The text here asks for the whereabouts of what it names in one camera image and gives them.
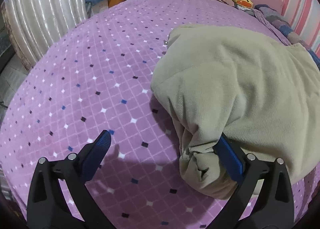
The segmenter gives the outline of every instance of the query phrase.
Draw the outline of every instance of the curtain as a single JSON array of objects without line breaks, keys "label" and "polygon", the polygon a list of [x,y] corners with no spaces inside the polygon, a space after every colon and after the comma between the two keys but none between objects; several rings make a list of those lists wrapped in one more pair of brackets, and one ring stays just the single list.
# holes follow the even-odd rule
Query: curtain
[{"label": "curtain", "polygon": [[88,18],[84,0],[5,0],[1,8],[10,41],[27,70]]}]

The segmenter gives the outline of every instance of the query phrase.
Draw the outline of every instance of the gray floor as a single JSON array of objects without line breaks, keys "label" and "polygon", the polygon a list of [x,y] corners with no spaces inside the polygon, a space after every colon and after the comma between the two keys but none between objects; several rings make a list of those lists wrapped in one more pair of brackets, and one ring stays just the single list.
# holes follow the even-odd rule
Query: gray floor
[{"label": "gray floor", "polygon": [[[22,82],[28,75],[28,71],[22,65],[19,57],[14,55],[0,74],[0,102],[8,106]],[[0,123],[6,109],[0,106]]]}]

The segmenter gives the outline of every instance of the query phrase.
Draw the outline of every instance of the duck plush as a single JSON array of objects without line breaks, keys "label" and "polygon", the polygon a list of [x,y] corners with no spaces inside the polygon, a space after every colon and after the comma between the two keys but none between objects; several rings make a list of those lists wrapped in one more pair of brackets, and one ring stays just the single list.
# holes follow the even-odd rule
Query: duck plush
[{"label": "duck plush", "polygon": [[240,5],[242,7],[246,7],[246,8],[252,8],[253,7],[253,3],[251,2],[251,0],[232,0],[233,2],[235,2],[237,5]]}]

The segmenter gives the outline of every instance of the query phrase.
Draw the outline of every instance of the metal pin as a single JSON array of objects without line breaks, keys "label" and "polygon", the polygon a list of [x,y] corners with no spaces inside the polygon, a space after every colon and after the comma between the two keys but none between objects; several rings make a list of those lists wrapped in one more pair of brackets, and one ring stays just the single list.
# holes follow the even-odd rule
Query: metal pin
[{"label": "metal pin", "polygon": [[280,165],[284,164],[284,160],[281,159],[281,158],[277,158],[277,162],[278,162]]},{"label": "metal pin", "polygon": [[77,157],[77,154],[75,154],[75,153],[70,153],[68,155],[68,159],[71,160],[71,161],[73,161],[76,157]]},{"label": "metal pin", "polygon": [[256,159],[255,155],[252,154],[252,153],[249,153],[249,154],[247,155],[247,158],[248,158],[249,160],[251,160],[251,161],[254,161],[254,160]]},{"label": "metal pin", "polygon": [[40,164],[45,163],[45,161],[46,161],[46,158],[45,158],[45,157],[42,157],[42,158],[39,159],[39,163],[40,163]]}]

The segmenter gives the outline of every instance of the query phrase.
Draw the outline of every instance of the bed sheet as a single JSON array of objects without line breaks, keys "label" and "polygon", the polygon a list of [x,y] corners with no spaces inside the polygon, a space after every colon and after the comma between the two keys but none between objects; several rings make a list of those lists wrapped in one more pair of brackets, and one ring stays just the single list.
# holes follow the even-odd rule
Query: bed sheet
[{"label": "bed sheet", "polygon": [[[87,188],[116,228],[209,225],[226,202],[181,179],[172,121],[150,90],[164,40],[189,23],[236,26],[279,41],[257,19],[215,0],[128,0],[78,25],[31,70],[1,127],[0,161],[24,214],[38,159],[77,153],[107,129],[112,146]],[[318,165],[293,185],[296,218],[306,211],[319,172]]]}]

